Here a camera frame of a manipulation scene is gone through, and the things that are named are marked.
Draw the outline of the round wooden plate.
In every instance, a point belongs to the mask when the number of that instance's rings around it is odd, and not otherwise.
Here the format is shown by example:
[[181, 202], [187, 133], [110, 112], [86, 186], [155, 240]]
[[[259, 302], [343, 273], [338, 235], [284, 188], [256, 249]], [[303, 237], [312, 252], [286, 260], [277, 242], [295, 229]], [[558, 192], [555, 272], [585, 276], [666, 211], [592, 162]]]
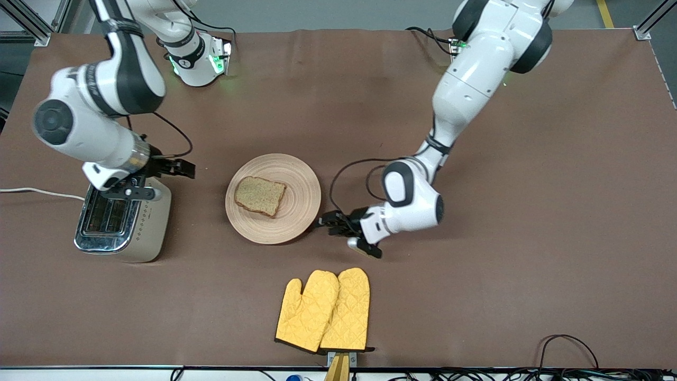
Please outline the round wooden plate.
[[[249, 211], [235, 202], [235, 189], [247, 176], [285, 183], [275, 217]], [[225, 209], [232, 227], [254, 243], [282, 244], [296, 239], [318, 215], [322, 191], [308, 164], [283, 153], [258, 156], [235, 173], [227, 187]]]

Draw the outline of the brown bread slice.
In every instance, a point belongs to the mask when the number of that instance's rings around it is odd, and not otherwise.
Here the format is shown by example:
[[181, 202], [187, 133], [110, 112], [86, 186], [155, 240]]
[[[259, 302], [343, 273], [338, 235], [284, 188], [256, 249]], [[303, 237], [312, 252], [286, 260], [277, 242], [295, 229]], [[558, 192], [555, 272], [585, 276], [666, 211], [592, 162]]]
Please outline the brown bread slice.
[[285, 183], [246, 176], [237, 184], [234, 200], [247, 211], [273, 219], [280, 209], [286, 188]]

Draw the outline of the beige chrome two-slot toaster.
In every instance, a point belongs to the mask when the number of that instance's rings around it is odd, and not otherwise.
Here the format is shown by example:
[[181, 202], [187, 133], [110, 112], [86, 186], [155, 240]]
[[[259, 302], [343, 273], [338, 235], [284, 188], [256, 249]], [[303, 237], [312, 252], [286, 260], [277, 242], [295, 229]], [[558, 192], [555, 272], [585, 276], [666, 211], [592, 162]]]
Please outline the beige chrome two-slot toaster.
[[152, 262], [160, 253], [171, 210], [171, 191], [157, 178], [146, 185], [157, 201], [109, 199], [88, 188], [74, 244], [79, 251], [121, 262]]

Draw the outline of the yellow quilted oven mitt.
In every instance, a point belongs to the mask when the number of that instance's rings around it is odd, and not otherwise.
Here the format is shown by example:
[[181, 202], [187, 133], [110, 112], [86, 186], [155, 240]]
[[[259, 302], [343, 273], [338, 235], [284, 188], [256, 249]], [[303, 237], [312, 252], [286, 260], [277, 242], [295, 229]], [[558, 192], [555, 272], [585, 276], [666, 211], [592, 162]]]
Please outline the yellow quilted oven mitt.
[[367, 346], [370, 311], [370, 284], [361, 268], [338, 275], [338, 296], [320, 349], [337, 352], [372, 352]]

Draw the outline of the yellow quilted mitt with thumb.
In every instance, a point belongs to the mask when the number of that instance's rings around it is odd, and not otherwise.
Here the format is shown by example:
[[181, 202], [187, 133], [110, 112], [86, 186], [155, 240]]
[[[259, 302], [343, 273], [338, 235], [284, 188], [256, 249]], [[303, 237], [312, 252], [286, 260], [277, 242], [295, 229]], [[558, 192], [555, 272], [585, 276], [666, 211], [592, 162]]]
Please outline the yellow quilted mitt with thumb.
[[274, 340], [316, 353], [338, 294], [338, 277], [329, 271], [315, 270], [305, 283], [301, 279], [291, 279], [281, 301]]

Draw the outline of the brown table cover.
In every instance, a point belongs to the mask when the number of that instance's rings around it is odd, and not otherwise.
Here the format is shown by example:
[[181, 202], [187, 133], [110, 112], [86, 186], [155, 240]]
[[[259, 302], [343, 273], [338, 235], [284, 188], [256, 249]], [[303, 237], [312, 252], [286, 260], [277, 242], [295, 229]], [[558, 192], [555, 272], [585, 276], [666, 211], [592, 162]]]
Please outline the brown table cover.
[[449, 60], [420, 34], [242, 33], [237, 77], [204, 88], [162, 71], [160, 113], [194, 143], [171, 189], [159, 259], [82, 253], [82, 203], [0, 194], [0, 366], [314, 366], [274, 342], [285, 287], [360, 267], [371, 284], [362, 366], [526, 367], [546, 336], [603, 367], [677, 366], [677, 111], [650, 43], [555, 31], [455, 143], [435, 188], [442, 224], [380, 244], [317, 229], [281, 246], [234, 231], [227, 186], [268, 153], [309, 164], [326, 193], [363, 158], [413, 154]]

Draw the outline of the wooden clamp with metal bracket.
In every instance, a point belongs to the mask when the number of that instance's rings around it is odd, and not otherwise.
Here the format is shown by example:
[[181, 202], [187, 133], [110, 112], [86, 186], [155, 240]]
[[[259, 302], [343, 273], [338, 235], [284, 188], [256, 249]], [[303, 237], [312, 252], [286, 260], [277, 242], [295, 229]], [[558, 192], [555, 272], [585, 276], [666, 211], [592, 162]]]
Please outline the wooden clamp with metal bracket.
[[330, 351], [326, 356], [328, 369], [324, 381], [358, 381], [352, 369], [357, 366], [357, 352]]

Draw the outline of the aluminium frame post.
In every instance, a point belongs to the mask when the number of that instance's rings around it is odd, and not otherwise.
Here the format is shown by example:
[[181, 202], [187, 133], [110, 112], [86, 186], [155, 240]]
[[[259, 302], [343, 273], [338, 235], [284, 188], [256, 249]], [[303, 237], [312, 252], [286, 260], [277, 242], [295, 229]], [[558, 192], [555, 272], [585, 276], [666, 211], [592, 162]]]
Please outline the aluminium frame post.
[[659, 21], [664, 19], [671, 10], [677, 7], [677, 0], [660, 0], [644, 19], [638, 25], [633, 26], [636, 40], [651, 40], [651, 30]]
[[0, 43], [48, 46], [63, 29], [73, 0], [0, 0]]

